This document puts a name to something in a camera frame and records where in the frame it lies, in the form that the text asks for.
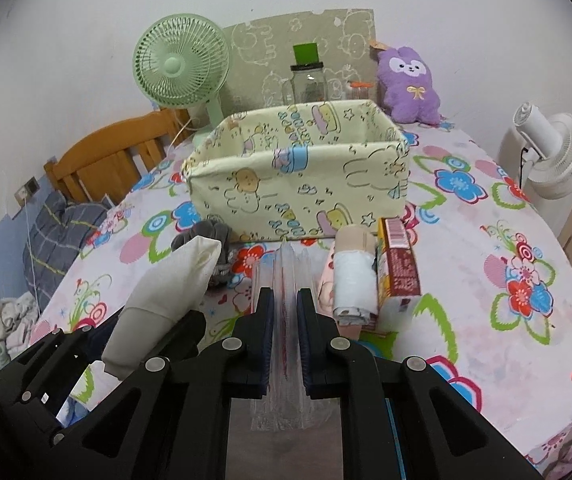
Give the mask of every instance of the yellow bow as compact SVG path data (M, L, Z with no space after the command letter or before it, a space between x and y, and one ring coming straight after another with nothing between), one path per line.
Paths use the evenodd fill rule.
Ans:
M415 94L415 97L413 97L413 99L423 99L423 94L426 93L426 89L423 86L420 86L419 88L417 88L416 86L408 86L406 90L411 94L412 93Z

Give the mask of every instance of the green desk fan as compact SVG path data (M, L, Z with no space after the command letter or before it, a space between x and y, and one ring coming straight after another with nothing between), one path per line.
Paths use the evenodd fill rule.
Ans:
M143 34L132 63L141 91L158 105L206 104L210 126L195 133L195 146L224 120L219 90L228 74L230 48L215 23L196 14L162 18Z

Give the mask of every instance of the wooden chair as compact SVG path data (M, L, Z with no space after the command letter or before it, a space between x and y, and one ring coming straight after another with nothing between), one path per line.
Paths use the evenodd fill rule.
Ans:
M169 108L120 121L84 137L59 161L45 164L44 170L53 187L69 199L98 202L107 194L116 204L142 177L130 149L150 171L165 157L162 137L172 140L186 123L190 123L188 111ZM175 146L191 133L184 130Z

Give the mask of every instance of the white wall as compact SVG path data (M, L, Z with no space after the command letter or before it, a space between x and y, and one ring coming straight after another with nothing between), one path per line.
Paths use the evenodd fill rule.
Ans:
M521 101L572 112L569 0L0 0L0 218L48 157L150 110L130 67L156 19L195 12L225 27L336 7L373 8L381 41L415 47L442 113L494 157Z

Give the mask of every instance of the screw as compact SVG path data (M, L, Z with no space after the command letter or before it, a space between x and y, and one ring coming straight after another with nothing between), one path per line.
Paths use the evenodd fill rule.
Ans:
M408 357L406 366L414 372L422 372L426 369L426 362L421 357Z
M227 337L221 342L226 350L238 350L242 348L242 340L239 337Z
M345 337L335 337L330 341L330 346L335 350L347 350L351 346L351 342Z
M161 357L151 357L146 361L146 370L149 372L158 372L163 370L163 367L165 367L165 359Z

